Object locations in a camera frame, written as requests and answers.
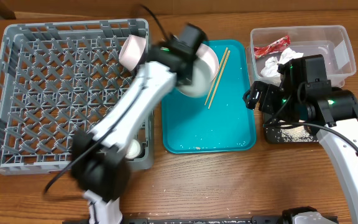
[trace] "clear plastic container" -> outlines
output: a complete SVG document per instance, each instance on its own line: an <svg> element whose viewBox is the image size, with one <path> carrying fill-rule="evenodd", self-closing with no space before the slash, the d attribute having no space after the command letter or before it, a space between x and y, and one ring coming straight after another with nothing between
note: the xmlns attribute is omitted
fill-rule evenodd
<svg viewBox="0 0 358 224"><path fill-rule="evenodd" d="M249 80L280 84L280 77L262 77L260 71L270 57L281 56L281 52L255 59L254 47L265 47L272 42L290 36L290 48L303 56L321 54L324 57L327 76L332 86L342 87L345 78L354 75L356 62L352 45L343 26L301 26L258 28L251 31L250 46L246 49Z"/></svg>

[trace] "wooden chopstick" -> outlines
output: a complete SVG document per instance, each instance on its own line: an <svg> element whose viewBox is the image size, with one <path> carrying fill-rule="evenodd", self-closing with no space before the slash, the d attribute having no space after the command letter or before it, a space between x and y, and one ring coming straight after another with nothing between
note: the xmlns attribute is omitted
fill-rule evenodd
<svg viewBox="0 0 358 224"><path fill-rule="evenodd" d="M224 59L223 67L222 67L221 73L219 74L218 82L216 83L216 87L214 89L214 93L212 94L211 101L209 102L208 109L211 107L212 101L214 100L216 90L218 89L219 82L221 81L223 70L224 70L224 67L226 66L226 62L227 62L229 56L230 56L230 50L227 52L227 57Z"/></svg>
<svg viewBox="0 0 358 224"><path fill-rule="evenodd" d="M214 86L215 86L216 77L218 76L219 70L220 70L221 67L222 67L223 60L224 60L224 58L225 58L225 56L226 56L227 50L228 50L228 48L226 47L226 50L224 50L224 54L223 54L223 57L222 57L222 59L221 59L221 63L219 63L219 68L218 68L218 70L216 71L215 78L214 78L214 80L212 81L212 85L211 85L211 88L209 89L208 96L206 97L206 100L205 100L205 104L204 104L204 105L206 105L206 103L208 102L208 98L209 98L209 96L210 96L210 94L211 94L211 92L212 92L212 89L213 89Z"/></svg>

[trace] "teal tray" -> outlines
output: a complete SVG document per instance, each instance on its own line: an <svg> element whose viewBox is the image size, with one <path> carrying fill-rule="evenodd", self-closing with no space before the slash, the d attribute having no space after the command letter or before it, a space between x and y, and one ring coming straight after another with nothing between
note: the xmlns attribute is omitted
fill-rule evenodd
<svg viewBox="0 0 358 224"><path fill-rule="evenodd" d="M163 144L175 154L243 151L256 142L254 112L242 100L250 88L244 47L236 40L209 46L219 60L226 47L231 51L211 108L206 95L190 98L176 89L162 100Z"/></svg>

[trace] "plastic dish rack grid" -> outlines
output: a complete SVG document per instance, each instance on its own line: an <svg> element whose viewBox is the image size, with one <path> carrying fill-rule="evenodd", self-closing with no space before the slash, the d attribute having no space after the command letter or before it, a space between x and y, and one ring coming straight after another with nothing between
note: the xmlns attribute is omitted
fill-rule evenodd
<svg viewBox="0 0 358 224"><path fill-rule="evenodd" d="M118 62L129 34L149 41L147 21L14 24L0 51L0 173L43 174L70 161L72 136L109 113L135 72ZM133 169L154 162L153 116L136 138L145 148Z"/></svg>

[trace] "plastic tray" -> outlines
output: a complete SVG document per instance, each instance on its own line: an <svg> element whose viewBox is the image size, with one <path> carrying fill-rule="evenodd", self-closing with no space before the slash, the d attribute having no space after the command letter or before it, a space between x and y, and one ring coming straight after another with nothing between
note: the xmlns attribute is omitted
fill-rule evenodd
<svg viewBox="0 0 358 224"><path fill-rule="evenodd" d="M244 48L235 40L209 46L218 59L226 47L231 51L211 109L204 105L206 96L190 98L177 90L162 100L163 143L175 154L242 151L256 142L254 113L242 100L250 87Z"/></svg>
<svg viewBox="0 0 358 224"><path fill-rule="evenodd" d="M0 173L41 174L70 161L72 136L92 128L131 84L135 73L118 62L129 34L149 41L143 19L14 24L0 51ZM135 136L154 161L153 117Z"/></svg>

